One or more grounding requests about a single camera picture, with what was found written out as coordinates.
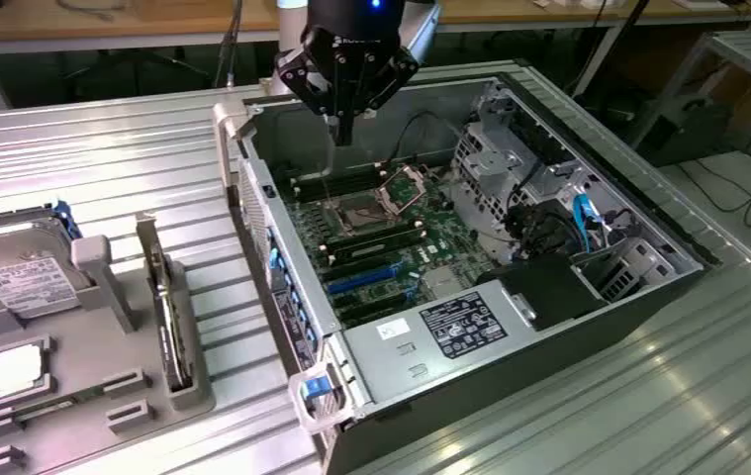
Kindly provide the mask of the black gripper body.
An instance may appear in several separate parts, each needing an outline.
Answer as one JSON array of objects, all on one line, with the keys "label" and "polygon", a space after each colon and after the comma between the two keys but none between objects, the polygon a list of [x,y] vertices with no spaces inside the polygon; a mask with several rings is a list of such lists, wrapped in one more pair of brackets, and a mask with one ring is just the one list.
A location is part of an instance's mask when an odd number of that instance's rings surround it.
[{"label": "black gripper body", "polygon": [[395,80],[403,1],[311,1],[303,48],[314,70],[336,87],[379,94]]}]

